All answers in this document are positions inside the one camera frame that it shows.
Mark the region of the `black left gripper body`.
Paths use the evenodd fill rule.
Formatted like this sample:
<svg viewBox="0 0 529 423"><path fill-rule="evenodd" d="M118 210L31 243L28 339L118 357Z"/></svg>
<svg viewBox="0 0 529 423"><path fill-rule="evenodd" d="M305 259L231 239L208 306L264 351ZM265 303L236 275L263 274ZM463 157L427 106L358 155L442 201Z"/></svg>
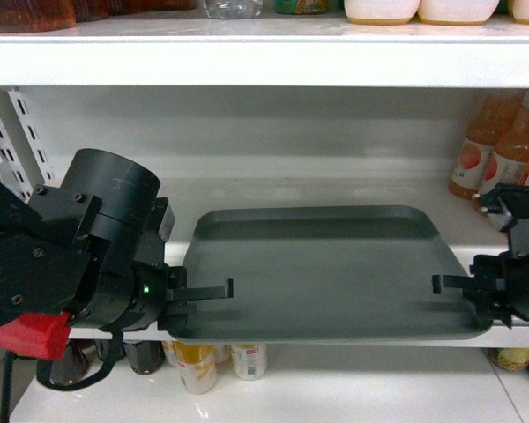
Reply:
<svg viewBox="0 0 529 423"><path fill-rule="evenodd" d="M71 325L101 331L143 330L158 319L167 302L171 268L165 247L175 215L165 197L135 203L128 222L101 213L89 246L95 261L75 301L82 308Z"/></svg>

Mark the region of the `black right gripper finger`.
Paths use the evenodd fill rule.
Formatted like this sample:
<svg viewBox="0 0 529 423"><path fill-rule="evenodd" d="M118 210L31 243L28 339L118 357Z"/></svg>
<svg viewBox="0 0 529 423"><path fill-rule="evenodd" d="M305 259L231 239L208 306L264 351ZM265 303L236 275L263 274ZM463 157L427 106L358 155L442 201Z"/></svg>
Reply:
<svg viewBox="0 0 529 423"><path fill-rule="evenodd" d="M478 287L476 278L466 276L433 275L431 281L433 294L441 294L444 288L476 289Z"/></svg>

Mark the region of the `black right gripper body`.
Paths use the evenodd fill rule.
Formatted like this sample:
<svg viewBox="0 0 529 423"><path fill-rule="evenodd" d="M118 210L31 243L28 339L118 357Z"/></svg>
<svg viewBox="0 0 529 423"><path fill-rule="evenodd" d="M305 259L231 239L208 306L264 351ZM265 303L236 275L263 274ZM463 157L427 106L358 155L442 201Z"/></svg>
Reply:
<svg viewBox="0 0 529 423"><path fill-rule="evenodd" d="M529 322L529 186L500 183L476 201L508 238L506 251L477 255L470 266L476 292L485 298L481 313L507 326L513 316Z"/></svg>

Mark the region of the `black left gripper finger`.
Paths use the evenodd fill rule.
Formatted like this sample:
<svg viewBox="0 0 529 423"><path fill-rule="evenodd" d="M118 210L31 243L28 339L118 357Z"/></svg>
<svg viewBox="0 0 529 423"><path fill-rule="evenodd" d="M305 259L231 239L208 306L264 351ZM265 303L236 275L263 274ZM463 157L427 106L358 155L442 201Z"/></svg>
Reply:
<svg viewBox="0 0 529 423"><path fill-rule="evenodd" d="M196 305L187 301L167 304L157 320L158 330L180 330L186 326L188 316L196 313Z"/></svg>
<svg viewBox="0 0 529 423"><path fill-rule="evenodd" d="M234 297L234 281L228 278L222 286L188 288L181 286L167 290L168 301L207 301Z"/></svg>

